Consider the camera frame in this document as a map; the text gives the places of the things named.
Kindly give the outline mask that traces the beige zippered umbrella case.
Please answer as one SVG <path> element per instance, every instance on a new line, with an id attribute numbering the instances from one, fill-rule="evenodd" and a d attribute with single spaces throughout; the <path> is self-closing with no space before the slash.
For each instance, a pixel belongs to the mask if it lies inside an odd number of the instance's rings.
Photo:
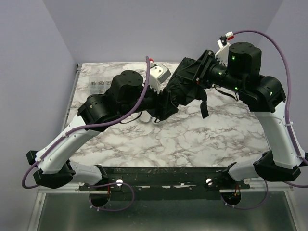
<path id="1" fill-rule="evenodd" d="M 160 124 L 163 124 L 163 121 L 159 121 L 159 120 L 156 120 L 155 117 L 152 117 L 148 112 L 146 111 L 143 111 L 143 113 L 141 114 L 140 118 L 139 118 L 139 121 L 141 123 L 144 123 L 144 124 L 153 124 L 153 125 L 160 125 Z"/>

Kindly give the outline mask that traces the black umbrella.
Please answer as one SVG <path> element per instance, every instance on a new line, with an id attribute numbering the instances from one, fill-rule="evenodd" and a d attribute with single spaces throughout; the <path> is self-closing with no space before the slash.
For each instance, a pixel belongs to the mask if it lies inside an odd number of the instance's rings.
<path id="1" fill-rule="evenodd" d="M 178 77 L 178 67 L 174 71 L 171 79 L 162 92 L 164 92 L 164 90 L 171 90 L 172 101 L 177 107 L 180 105 L 187 106 L 194 100 L 200 100 L 200 111 L 202 118 L 209 116 L 207 108 L 207 94 L 205 90 L 196 82 Z"/>

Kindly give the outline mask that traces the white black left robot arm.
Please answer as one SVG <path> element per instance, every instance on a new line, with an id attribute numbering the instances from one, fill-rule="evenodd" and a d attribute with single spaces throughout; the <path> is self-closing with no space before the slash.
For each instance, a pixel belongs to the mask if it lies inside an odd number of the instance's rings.
<path id="1" fill-rule="evenodd" d="M 29 151 L 27 160 L 36 171 L 35 187 L 58 189 L 68 183 L 104 185 L 107 174 L 100 165 L 83 165 L 70 160 L 85 143 L 133 113 L 148 111 L 161 118 L 158 102 L 166 92 L 161 89 L 171 72 L 151 67 L 143 77 L 135 70 L 114 76 L 103 94 L 92 94 L 78 108 L 67 127 L 45 148 Z"/>

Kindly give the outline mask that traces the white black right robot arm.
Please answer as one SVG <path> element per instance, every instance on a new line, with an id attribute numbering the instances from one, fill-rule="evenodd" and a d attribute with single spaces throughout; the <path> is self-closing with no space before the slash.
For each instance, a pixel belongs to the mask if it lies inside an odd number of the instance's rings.
<path id="1" fill-rule="evenodd" d="M 280 81 L 260 74 L 261 56 L 260 48 L 237 42 L 227 46 L 226 64 L 206 50 L 197 60 L 184 58 L 175 74 L 196 87 L 218 85 L 236 92 L 259 120 L 270 149 L 258 160 L 231 164 L 227 174 L 234 181 L 258 177 L 272 182 L 294 181 L 306 154 L 286 115 L 287 98 Z"/>

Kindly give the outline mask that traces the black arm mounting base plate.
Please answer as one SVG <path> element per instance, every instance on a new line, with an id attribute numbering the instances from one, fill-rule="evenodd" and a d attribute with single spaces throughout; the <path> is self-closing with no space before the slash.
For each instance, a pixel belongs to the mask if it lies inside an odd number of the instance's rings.
<path id="1" fill-rule="evenodd" d="M 235 182 L 224 167 L 104 167 L 103 180 L 89 191 L 110 200 L 218 200 L 222 191 L 231 193 L 249 189 Z"/>

